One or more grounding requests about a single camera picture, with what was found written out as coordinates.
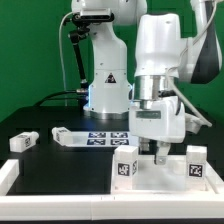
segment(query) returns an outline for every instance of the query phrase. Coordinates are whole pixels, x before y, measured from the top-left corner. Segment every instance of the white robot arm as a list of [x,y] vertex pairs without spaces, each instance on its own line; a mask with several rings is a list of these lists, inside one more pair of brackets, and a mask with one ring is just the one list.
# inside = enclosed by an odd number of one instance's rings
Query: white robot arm
[[160,165],[166,162],[170,143],[181,143],[186,131],[197,132],[202,124],[207,124],[185,115],[172,82],[179,78],[208,83],[219,73],[222,64],[214,25],[205,30],[212,2],[192,0],[191,4],[196,13],[197,37],[181,38],[179,17],[175,14],[145,15],[138,31],[129,127],[144,144],[150,139],[158,141],[155,163]]
[[86,115],[128,118],[131,85],[127,81],[127,47],[116,37],[113,24],[136,24],[146,10],[146,0],[72,1],[73,22],[88,29],[94,50],[94,81],[84,106]]

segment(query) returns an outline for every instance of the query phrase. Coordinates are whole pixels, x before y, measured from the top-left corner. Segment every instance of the cable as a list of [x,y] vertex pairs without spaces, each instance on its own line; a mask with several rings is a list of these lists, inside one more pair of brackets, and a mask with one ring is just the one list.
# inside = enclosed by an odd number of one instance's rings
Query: cable
[[63,85],[64,91],[67,91],[67,83],[66,83],[66,72],[65,72],[65,64],[64,64],[64,56],[63,56],[63,48],[62,48],[62,27],[64,25],[65,20],[68,16],[72,15],[73,12],[66,14],[60,24],[59,28],[59,50],[60,50],[60,59],[61,59],[61,68],[62,68],[62,75],[63,75]]
[[[204,33],[207,31],[208,27],[210,26],[212,20],[214,19],[215,16],[215,12],[217,9],[217,1],[214,2],[214,7],[213,7],[213,12],[212,15],[207,23],[207,25],[205,26],[205,28],[202,30],[202,32],[197,35],[193,41],[193,45],[195,45],[204,35]],[[184,104],[199,118],[201,119],[201,121],[204,122],[205,125],[207,125],[208,127],[212,127],[212,123],[209,122],[195,107],[194,105],[180,92],[180,90],[176,87],[176,85],[172,82],[169,73],[173,70],[177,70],[178,67],[181,64],[182,61],[182,57],[184,55],[184,53],[186,53],[188,51],[188,47],[186,47],[180,54],[180,58],[179,58],[179,63],[176,67],[172,67],[167,69],[166,71],[166,79],[169,83],[169,85],[171,86],[171,88],[173,89],[173,91],[177,94],[177,96],[180,97],[180,99],[184,102]]]
[[34,106],[40,106],[44,101],[46,101],[52,97],[55,97],[55,96],[61,96],[61,95],[66,95],[66,94],[75,94],[75,93],[77,93],[76,90],[53,93],[53,94],[50,94],[50,95],[44,97],[42,100],[38,101],[37,103],[35,103]]
[[53,99],[45,99],[42,100],[38,105],[35,106],[41,106],[41,104],[43,104],[46,101],[53,101],[53,100],[86,100],[84,97],[67,97],[67,98],[53,98]]

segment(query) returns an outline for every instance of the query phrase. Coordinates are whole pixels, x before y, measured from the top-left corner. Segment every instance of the green wall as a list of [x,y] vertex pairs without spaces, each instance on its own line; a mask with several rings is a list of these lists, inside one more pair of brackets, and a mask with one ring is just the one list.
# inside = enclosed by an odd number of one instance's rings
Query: green wall
[[[149,12],[179,14],[182,36],[195,35],[194,14],[189,0],[148,0]],[[20,107],[31,106],[44,96],[63,90],[58,48],[58,28],[70,11],[71,0],[0,0],[0,121]],[[216,13],[217,34],[224,52],[224,3]],[[67,26],[63,31],[68,88],[79,87],[77,66]],[[116,33],[129,48],[128,74],[133,82],[136,27],[117,27]],[[81,43],[84,66],[92,80],[92,47]],[[180,89],[198,107],[224,123],[224,70],[208,85],[181,84]]]

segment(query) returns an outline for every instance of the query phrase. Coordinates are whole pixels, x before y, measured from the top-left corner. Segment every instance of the table surface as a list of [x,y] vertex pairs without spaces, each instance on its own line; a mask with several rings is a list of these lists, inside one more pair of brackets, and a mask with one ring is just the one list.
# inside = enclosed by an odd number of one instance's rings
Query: table surface
[[[203,127],[198,135],[187,134],[182,144],[172,145],[170,154],[184,155],[187,145],[207,146],[208,162],[223,178],[224,127],[212,119],[210,121],[214,124],[212,128]],[[76,107],[25,107],[17,110],[0,123],[0,166],[7,159],[19,159],[20,163],[20,175],[8,195],[109,194],[115,148],[60,146],[53,140],[51,130],[54,127],[66,127],[71,131],[128,131],[128,121],[85,117]],[[37,145],[23,153],[10,152],[9,139],[27,131],[39,133]],[[167,220],[163,223],[178,222]]]

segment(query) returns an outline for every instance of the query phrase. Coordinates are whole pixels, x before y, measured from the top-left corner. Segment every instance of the block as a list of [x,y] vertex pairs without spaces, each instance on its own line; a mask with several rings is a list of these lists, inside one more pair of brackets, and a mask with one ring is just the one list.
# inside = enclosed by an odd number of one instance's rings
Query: block
[[73,144],[72,132],[66,129],[65,127],[53,128],[52,134],[53,139],[62,146]]
[[19,161],[7,160],[0,169],[0,196],[5,196],[19,175]]
[[37,132],[23,132],[9,140],[10,151],[22,153],[36,145],[38,138]]
[[115,150],[114,164],[115,188],[133,190],[138,173],[138,147],[119,146]]
[[207,147],[188,146],[186,155],[186,188],[188,190],[206,190]]

